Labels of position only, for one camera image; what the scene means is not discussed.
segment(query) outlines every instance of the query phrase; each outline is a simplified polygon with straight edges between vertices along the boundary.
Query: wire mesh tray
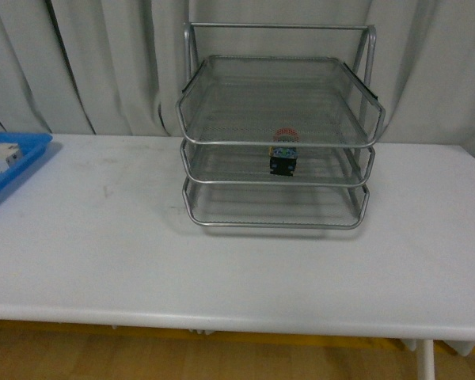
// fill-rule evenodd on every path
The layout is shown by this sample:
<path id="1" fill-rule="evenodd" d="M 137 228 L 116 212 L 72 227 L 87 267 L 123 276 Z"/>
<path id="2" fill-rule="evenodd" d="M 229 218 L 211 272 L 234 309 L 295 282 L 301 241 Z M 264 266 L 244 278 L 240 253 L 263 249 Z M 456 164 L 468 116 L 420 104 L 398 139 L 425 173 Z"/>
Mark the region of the wire mesh tray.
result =
<path id="1" fill-rule="evenodd" d="M 292 177 L 271 174 L 266 146 L 195 145 L 183 140 L 181 157 L 192 181 L 205 184 L 280 184 L 358 187 L 370 176 L 374 149 L 297 149 Z"/>
<path id="2" fill-rule="evenodd" d="M 369 191 L 321 186 L 198 184 L 186 179 L 188 214 L 201 226 L 350 230 L 363 220 Z"/>
<path id="3" fill-rule="evenodd" d="M 376 96 L 338 59 L 212 56 L 177 104 L 197 144 L 364 148 L 383 133 Z M 289 129 L 289 141 L 277 138 Z"/>

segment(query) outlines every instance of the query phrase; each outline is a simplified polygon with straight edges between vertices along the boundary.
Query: table leg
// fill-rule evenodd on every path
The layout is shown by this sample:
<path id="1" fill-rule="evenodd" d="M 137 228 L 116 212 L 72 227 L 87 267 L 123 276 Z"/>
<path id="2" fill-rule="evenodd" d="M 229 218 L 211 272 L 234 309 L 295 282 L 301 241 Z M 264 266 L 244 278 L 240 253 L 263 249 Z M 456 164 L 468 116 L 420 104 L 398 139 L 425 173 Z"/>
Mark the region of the table leg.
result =
<path id="1" fill-rule="evenodd" d="M 435 380 L 435 351 L 432 340 L 417 341 L 417 378 Z"/>

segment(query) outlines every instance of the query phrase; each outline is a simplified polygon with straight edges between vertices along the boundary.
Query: white curtain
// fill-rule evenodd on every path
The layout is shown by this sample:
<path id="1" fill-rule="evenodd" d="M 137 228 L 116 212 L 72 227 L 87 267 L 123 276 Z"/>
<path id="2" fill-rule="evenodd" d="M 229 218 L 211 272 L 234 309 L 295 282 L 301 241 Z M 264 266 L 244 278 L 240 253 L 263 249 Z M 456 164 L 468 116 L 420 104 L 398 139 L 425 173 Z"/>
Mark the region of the white curtain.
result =
<path id="1" fill-rule="evenodd" d="M 147 0 L 0 0 L 0 130 L 164 135 Z"/>
<path id="2" fill-rule="evenodd" d="M 161 105 L 165 129 L 179 135 L 185 3 L 0 0 L 0 130 L 164 135 Z M 387 111 L 382 141 L 459 144 L 475 156 L 475 0 L 192 0 L 189 13 L 192 21 L 375 24 L 371 89 Z M 198 37 L 203 53 L 348 58 L 337 50 L 345 40 L 315 32 Z"/>
<path id="3" fill-rule="evenodd" d="M 155 28 L 182 36 L 183 7 L 157 4 Z M 193 0 L 192 21 L 298 24 L 374 24 L 378 32 L 371 89 L 386 108 L 382 141 L 458 144 L 475 156 L 475 0 Z M 236 53 L 282 50 L 330 54 L 334 46 L 314 34 L 200 32 L 201 50 Z M 159 73 L 173 78 L 163 104 L 173 109 L 183 67 L 182 40 L 164 51 Z M 173 114 L 168 129 L 179 128 Z"/>

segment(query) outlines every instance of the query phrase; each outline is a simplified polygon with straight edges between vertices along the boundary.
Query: curtain fold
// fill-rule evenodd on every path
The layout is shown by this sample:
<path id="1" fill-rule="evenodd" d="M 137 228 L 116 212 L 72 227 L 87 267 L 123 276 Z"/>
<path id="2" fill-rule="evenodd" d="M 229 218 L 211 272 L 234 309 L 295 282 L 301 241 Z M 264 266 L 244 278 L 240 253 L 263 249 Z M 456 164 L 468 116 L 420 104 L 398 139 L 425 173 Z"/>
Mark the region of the curtain fold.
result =
<path id="1" fill-rule="evenodd" d="M 0 0 L 6 131 L 164 135 L 150 0 Z"/>
<path id="2" fill-rule="evenodd" d="M 42 0 L 0 1 L 0 19 L 29 89 L 39 127 L 53 133 L 90 133 L 51 18 Z M 2 123 L 9 130 L 9 124 Z"/>

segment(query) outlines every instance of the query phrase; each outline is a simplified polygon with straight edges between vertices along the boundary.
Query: wooden floor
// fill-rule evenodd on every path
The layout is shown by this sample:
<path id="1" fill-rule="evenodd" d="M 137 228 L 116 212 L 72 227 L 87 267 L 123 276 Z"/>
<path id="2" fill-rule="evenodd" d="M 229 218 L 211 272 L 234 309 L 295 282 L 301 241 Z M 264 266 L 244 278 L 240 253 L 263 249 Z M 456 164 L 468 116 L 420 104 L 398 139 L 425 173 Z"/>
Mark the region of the wooden floor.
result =
<path id="1" fill-rule="evenodd" d="M 475 380 L 475 350 L 463 358 L 438 343 L 435 362 L 438 380 Z M 415 378 L 398 340 L 0 322 L 7 380 Z"/>

